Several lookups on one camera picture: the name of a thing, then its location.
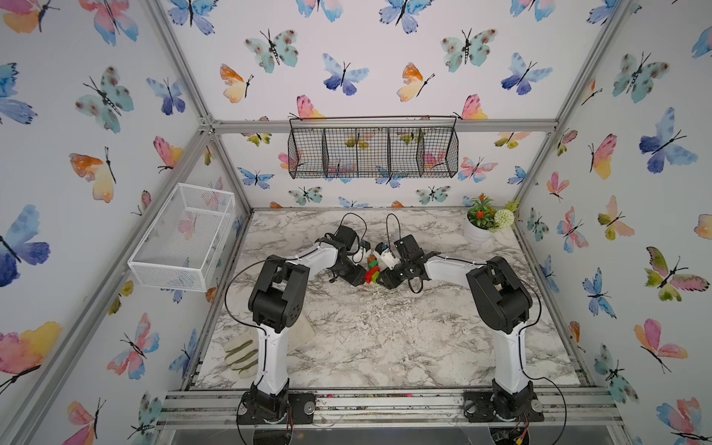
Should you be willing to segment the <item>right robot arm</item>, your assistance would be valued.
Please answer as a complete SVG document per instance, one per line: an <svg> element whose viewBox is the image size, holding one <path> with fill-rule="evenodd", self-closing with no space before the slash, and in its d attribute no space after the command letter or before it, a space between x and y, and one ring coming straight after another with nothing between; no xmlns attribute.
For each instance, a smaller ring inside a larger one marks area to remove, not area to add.
<svg viewBox="0 0 712 445"><path fill-rule="evenodd" d="M477 263L435 251L424 252L412 235L397 240L395 248L400 258L385 266L376 283L396 289L415 279L436 280L469 289L479 318L493 332L493 387L512 396L528 387L531 378L522 343L533 300L508 261L495 256Z"/></svg>

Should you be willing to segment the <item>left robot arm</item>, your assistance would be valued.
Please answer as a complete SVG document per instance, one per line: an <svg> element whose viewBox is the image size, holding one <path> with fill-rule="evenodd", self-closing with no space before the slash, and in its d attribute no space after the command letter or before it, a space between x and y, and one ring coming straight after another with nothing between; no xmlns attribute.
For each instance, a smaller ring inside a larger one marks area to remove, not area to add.
<svg viewBox="0 0 712 445"><path fill-rule="evenodd" d="M258 329L254 386L259 393L277 396L289 388L289 331L300 318L310 279L328 271L334 281L341 279L354 287L365 283L367 270L352 259L352 248L359 240L352 228L342 225L303 252L285 258L272 255L263 263L248 299Z"/></svg>

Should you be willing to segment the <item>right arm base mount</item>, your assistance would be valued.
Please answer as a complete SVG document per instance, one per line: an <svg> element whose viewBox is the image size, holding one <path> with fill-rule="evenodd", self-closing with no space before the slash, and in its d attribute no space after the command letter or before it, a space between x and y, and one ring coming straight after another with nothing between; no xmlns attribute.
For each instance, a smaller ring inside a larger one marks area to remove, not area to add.
<svg viewBox="0 0 712 445"><path fill-rule="evenodd" d="M544 421L543 405L530 389L517 394L506 391L466 391L463 414L469 423Z"/></svg>

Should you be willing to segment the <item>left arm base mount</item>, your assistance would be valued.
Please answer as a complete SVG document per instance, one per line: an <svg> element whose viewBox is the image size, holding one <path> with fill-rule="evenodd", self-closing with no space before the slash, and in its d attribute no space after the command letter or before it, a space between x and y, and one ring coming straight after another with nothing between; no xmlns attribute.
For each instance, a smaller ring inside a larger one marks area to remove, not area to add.
<svg viewBox="0 0 712 445"><path fill-rule="evenodd" d="M311 425L316 411L316 397L309 392L283 391L270 395L261 391L243 394L238 405L239 426L285 424Z"/></svg>

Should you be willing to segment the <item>long red lego brick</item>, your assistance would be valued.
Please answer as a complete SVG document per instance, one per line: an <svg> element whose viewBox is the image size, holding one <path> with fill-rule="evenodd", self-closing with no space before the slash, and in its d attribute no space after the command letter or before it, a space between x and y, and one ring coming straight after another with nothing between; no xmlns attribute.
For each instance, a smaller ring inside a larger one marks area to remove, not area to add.
<svg viewBox="0 0 712 445"><path fill-rule="evenodd" d="M365 276L365 283L367 283L367 284L376 283L376 280L378 279L380 272L381 272L381 270L378 265L371 268Z"/></svg>

